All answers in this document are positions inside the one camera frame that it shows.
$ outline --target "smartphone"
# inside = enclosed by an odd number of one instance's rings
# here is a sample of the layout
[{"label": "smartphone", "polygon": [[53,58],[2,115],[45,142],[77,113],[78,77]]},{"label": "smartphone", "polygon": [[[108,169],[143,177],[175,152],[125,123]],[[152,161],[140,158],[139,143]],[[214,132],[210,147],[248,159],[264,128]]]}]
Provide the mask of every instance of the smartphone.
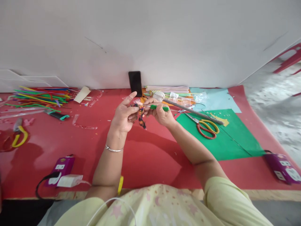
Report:
[{"label": "smartphone", "polygon": [[141,86],[141,72],[129,72],[129,85],[131,86],[131,91],[137,92],[136,97],[142,97],[142,86]]}]

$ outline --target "silver bracelet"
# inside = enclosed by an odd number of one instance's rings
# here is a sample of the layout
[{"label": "silver bracelet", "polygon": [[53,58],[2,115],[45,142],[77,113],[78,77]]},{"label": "silver bracelet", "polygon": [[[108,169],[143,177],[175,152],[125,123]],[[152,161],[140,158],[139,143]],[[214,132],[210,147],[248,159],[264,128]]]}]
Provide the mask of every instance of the silver bracelet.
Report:
[{"label": "silver bracelet", "polygon": [[111,149],[108,145],[106,145],[106,149],[108,149],[108,150],[111,151],[111,152],[120,152],[120,151],[123,150],[123,149],[120,149],[120,150],[113,150],[113,149]]}]

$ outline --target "forearm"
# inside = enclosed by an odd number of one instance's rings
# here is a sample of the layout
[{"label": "forearm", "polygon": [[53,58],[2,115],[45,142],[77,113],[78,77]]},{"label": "forearm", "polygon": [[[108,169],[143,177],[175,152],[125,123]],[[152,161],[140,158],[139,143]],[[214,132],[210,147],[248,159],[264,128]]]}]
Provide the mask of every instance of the forearm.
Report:
[{"label": "forearm", "polygon": [[211,152],[178,122],[167,128],[192,164],[215,160]]},{"label": "forearm", "polygon": [[[127,133],[110,128],[106,144],[113,150],[120,150],[124,147],[126,136]],[[123,151],[111,152],[105,148],[94,172],[92,185],[118,188],[122,159]]]}]

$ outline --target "woman's left hand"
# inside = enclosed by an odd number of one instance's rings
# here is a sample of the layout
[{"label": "woman's left hand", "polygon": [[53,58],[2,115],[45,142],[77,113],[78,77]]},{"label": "woman's left hand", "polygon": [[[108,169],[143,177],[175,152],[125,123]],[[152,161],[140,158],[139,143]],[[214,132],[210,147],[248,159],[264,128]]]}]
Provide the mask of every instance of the woman's left hand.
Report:
[{"label": "woman's left hand", "polygon": [[137,112],[139,107],[128,106],[131,100],[137,95],[137,92],[132,92],[115,111],[114,118],[111,123],[111,128],[119,130],[120,132],[129,132],[133,126],[133,122],[137,119]]}]

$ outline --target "white cotton ball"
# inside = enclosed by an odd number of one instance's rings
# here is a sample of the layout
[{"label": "white cotton ball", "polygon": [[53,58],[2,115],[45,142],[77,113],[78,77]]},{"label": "white cotton ball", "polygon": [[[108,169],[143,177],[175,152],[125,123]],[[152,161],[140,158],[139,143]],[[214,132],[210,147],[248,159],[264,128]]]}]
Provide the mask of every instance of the white cotton ball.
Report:
[{"label": "white cotton ball", "polygon": [[162,102],[165,98],[165,94],[164,94],[164,92],[158,91],[158,92],[155,92],[155,94],[153,95],[153,98],[155,98],[159,102]]}]

